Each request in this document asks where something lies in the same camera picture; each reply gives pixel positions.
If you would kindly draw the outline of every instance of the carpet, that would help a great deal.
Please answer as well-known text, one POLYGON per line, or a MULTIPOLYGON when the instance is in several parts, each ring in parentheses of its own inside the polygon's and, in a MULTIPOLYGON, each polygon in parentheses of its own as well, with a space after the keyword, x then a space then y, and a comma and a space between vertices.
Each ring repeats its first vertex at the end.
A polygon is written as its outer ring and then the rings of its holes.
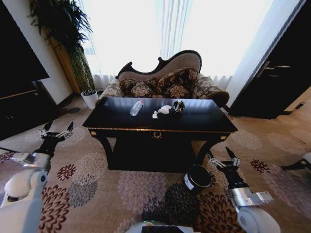
MULTIPOLYGON (((212 173, 211 187, 190 195, 182 185, 184 174, 113 171, 107 169, 101 144, 82 127, 91 113, 80 98, 68 109, 75 114, 55 120, 53 131, 62 131, 74 121, 74 134, 58 144, 48 183, 42 192, 43 210, 38 232, 123 233, 144 219, 192 226, 202 233, 243 232, 228 200, 224 175, 212 173)), ((269 191, 275 201, 263 205, 284 233, 310 232, 311 174, 305 170, 283 171, 311 149, 311 102, 289 116, 264 120, 231 117, 239 131, 212 148, 219 160, 228 156, 228 146, 241 159, 239 173, 254 192, 269 191)), ((0 147, 32 152, 42 139, 36 127, 0 142, 0 147)), ((109 142, 114 146, 115 139, 109 142)), ((197 153, 204 142, 194 141, 197 153)), ((0 198, 5 182, 21 169, 10 161, 12 153, 0 151, 0 198)))

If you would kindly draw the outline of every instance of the plastic water bottle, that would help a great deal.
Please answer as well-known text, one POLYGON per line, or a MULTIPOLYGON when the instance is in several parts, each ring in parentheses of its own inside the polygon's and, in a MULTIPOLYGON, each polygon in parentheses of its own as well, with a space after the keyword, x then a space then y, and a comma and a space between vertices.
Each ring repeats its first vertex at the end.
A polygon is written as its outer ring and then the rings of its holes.
POLYGON ((143 106, 142 101, 141 100, 137 101, 134 104, 133 108, 131 109, 130 114, 132 116, 136 116, 138 114, 138 112, 140 111, 140 109, 142 108, 142 106, 143 106))

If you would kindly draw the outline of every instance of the tissue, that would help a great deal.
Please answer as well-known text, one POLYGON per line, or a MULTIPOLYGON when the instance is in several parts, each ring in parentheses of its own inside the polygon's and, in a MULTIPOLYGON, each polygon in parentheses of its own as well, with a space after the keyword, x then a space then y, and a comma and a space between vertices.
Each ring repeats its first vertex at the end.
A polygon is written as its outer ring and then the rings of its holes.
POLYGON ((167 108, 168 110, 170 110, 172 107, 169 105, 164 105, 163 108, 167 108))
POLYGON ((169 111, 169 109, 168 108, 166 108, 166 107, 161 107, 160 109, 159 109, 159 111, 158 111, 159 113, 163 113, 163 114, 168 114, 168 113, 170 113, 170 111, 169 111))
POLYGON ((157 111, 155 111, 155 112, 152 114, 152 118, 153 118, 153 119, 157 119, 157 111))

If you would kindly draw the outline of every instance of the dark wooden door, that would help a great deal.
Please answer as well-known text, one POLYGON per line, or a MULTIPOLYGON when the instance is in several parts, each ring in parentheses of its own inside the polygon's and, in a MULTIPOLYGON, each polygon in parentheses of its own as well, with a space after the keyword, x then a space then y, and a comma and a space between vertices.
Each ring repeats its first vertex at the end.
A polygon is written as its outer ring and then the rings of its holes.
POLYGON ((308 0, 232 104, 231 114, 275 118, 311 86, 310 21, 308 0))

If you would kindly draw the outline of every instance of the white curtain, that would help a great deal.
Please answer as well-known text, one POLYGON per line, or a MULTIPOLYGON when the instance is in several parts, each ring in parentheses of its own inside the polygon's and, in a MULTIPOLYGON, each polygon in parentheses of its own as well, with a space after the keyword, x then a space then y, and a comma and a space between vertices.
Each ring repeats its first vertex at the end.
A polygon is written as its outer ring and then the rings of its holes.
POLYGON ((167 60, 180 51, 192 0, 162 0, 156 6, 157 22, 161 24, 161 57, 167 60))
POLYGON ((197 51, 201 73, 226 88, 273 0, 194 0, 181 50, 197 51))
POLYGON ((93 30, 83 47, 95 86, 103 90, 130 61, 148 72, 159 56, 190 49, 201 73, 226 88, 272 1, 79 0, 93 30))

